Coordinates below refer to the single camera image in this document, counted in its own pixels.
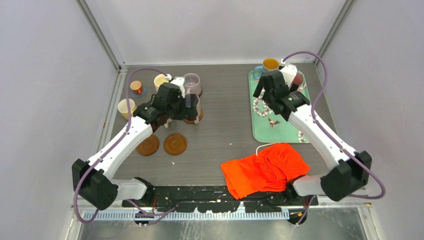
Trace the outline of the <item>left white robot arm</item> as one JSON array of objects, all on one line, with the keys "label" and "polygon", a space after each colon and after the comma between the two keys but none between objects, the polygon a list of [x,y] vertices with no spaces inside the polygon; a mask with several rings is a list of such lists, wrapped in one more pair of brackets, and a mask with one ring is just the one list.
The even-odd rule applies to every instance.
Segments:
[{"label": "left white robot arm", "polygon": [[103,149],[88,160],[77,159],[73,163],[74,192],[100,211],[124,200],[149,206],[154,194],[147,181],[139,177],[118,180],[114,175],[130,153],[169,119],[195,121],[200,112],[196,96],[176,81],[161,84],[157,93],[136,108],[123,129]]}]

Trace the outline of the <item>pink mug purple inside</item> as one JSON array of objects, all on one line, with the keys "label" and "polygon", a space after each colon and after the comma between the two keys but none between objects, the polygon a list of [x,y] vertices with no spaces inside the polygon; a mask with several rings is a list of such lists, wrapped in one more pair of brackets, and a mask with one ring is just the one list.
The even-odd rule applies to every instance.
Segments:
[{"label": "pink mug purple inside", "polygon": [[201,116],[200,98],[195,93],[185,95],[185,121],[191,124],[198,124]]}]

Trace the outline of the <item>cream white mug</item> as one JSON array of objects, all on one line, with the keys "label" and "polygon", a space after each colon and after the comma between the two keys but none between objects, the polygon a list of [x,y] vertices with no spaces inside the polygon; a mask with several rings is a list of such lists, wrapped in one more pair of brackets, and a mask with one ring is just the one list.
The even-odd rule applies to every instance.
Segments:
[{"label": "cream white mug", "polygon": [[170,80],[171,80],[171,76],[169,74],[159,74],[159,75],[157,75],[153,80],[153,84],[154,84],[154,88],[155,88],[156,93],[159,91],[159,88],[162,84],[168,83]]}]

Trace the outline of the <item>pink floral mug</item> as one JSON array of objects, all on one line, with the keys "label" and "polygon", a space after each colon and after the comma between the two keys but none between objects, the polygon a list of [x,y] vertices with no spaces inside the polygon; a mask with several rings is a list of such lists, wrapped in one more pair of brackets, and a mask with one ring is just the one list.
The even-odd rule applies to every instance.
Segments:
[{"label": "pink floral mug", "polygon": [[292,81],[291,89],[294,91],[298,91],[300,87],[302,86],[303,82],[304,82],[303,75],[300,73],[297,73]]}]

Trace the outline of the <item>lilac ceramic mug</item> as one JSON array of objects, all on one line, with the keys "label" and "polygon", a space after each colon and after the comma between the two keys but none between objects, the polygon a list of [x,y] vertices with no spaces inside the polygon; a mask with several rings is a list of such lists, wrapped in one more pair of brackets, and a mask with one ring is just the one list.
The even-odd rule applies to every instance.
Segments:
[{"label": "lilac ceramic mug", "polygon": [[200,77],[196,73],[187,73],[183,76],[185,93],[201,96],[203,93]]}]

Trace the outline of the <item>small tan cup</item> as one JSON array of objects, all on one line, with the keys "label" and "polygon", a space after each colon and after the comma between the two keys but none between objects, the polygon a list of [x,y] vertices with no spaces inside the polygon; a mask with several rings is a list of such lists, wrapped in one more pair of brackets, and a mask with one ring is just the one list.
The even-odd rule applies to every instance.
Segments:
[{"label": "small tan cup", "polygon": [[129,85],[130,90],[140,93],[143,88],[143,84],[139,80],[132,81]]}]

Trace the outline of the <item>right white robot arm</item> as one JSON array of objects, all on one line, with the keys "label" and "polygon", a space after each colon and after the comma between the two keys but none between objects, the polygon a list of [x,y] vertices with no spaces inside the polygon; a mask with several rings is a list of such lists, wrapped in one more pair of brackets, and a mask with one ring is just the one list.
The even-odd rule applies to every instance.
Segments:
[{"label": "right white robot arm", "polygon": [[303,133],[325,161],[328,173],[302,175],[286,185],[286,200],[298,205],[306,196],[325,195],[337,202],[363,188],[369,181],[372,157],[342,141],[312,109],[309,99],[290,90],[288,76],[280,70],[261,75],[253,97],[261,99],[277,115]]}]

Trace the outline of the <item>green inside mug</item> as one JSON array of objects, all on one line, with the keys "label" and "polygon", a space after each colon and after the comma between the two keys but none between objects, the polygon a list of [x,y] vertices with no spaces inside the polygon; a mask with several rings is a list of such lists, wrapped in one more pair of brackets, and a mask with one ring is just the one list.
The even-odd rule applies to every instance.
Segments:
[{"label": "green inside mug", "polygon": [[172,121],[173,121],[173,120],[172,120],[171,118],[167,119],[166,123],[164,124],[164,127],[168,129],[168,128],[170,127],[170,123],[171,123]]}]

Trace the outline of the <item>blue mug yellow inside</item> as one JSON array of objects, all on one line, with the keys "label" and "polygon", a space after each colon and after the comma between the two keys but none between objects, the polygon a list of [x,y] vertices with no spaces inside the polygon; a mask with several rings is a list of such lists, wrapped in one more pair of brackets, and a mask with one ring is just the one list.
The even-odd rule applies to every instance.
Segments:
[{"label": "blue mug yellow inside", "polygon": [[259,79],[263,73],[277,70],[279,66],[280,62],[277,59],[266,58],[261,65],[258,65],[253,69],[252,76],[254,79]]}]

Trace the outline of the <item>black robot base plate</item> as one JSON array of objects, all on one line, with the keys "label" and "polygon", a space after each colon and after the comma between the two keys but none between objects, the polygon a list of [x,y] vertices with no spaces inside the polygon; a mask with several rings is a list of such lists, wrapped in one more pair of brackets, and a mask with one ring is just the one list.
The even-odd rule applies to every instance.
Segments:
[{"label": "black robot base plate", "polygon": [[160,212],[175,208],[178,213],[234,213],[244,207],[247,213],[276,213],[283,207],[302,210],[310,197],[289,198],[284,192],[255,192],[244,198],[235,199],[226,186],[153,186],[147,196],[134,200],[139,207]]}]

